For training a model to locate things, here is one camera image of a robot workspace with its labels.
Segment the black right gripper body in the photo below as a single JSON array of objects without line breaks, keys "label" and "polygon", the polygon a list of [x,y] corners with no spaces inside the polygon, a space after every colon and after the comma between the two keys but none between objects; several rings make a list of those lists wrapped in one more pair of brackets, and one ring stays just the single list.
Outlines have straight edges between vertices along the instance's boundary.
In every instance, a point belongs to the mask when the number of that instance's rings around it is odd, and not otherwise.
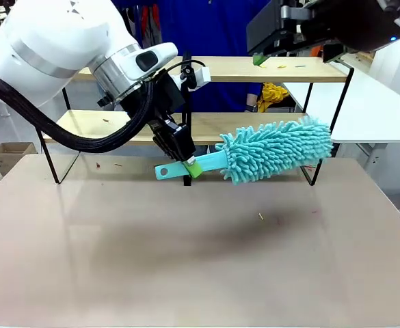
[{"label": "black right gripper body", "polygon": [[308,40],[337,41],[355,51],[376,51],[400,40],[400,1],[316,1],[303,22]]}]

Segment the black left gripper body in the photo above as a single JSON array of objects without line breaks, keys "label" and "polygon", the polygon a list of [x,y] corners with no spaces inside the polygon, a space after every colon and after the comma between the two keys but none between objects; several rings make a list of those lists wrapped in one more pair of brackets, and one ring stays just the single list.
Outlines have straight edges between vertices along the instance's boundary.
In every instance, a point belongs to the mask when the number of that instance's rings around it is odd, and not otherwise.
[{"label": "black left gripper body", "polygon": [[136,136],[149,126],[155,135],[185,137],[187,126],[178,124],[172,117],[176,109],[185,104],[181,91],[168,73],[143,83],[120,101],[130,117],[122,128],[123,137]]}]

